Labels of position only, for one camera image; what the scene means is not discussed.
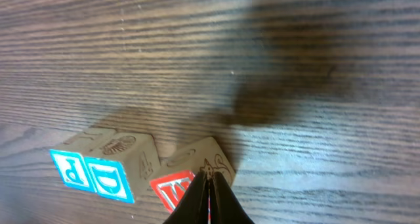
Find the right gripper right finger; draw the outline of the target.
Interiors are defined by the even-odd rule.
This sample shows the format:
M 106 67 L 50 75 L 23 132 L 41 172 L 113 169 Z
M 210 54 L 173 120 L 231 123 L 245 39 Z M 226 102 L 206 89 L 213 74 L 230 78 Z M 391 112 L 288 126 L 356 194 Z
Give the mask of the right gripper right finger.
M 221 172 L 209 180 L 211 224 L 254 224 Z

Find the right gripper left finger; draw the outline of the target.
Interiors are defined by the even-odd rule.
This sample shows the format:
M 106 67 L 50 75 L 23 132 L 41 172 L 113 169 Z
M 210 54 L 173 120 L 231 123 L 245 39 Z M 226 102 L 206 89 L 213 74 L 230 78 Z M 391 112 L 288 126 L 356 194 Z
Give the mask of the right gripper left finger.
M 208 224 L 208 217 L 209 183 L 206 172 L 201 171 L 163 224 Z

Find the white spiral block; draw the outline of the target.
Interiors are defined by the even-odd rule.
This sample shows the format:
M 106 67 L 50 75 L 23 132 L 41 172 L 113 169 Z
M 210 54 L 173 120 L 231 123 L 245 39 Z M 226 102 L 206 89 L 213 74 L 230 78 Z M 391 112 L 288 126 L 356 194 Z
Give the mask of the white spiral block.
M 161 163 L 150 180 L 150 186 L 171 213 L 185 194 L 188 186 L 200 171 L 223 174 L 232 185 L 236 172 L 213 137 L 206 137 L 178 149 Z

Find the red circle block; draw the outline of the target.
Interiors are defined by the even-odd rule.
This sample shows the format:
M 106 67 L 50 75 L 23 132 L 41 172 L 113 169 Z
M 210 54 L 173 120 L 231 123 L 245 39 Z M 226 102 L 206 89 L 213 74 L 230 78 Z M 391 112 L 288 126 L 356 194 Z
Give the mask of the red circle block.
M 134 204 L 160 169 L 154 138 L 141 133 L 116 133 L 86 157 L 99 196 Z

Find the yellow block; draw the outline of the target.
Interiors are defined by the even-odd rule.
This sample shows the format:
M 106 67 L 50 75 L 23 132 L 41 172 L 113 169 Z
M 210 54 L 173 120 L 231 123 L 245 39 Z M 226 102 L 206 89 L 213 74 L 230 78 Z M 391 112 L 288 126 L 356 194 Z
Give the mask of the yellow block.
M 114 129 L 88 128 L 49 150 L 57 171 L 67 187 L 96 192 L 84 158 L 115 133 Z

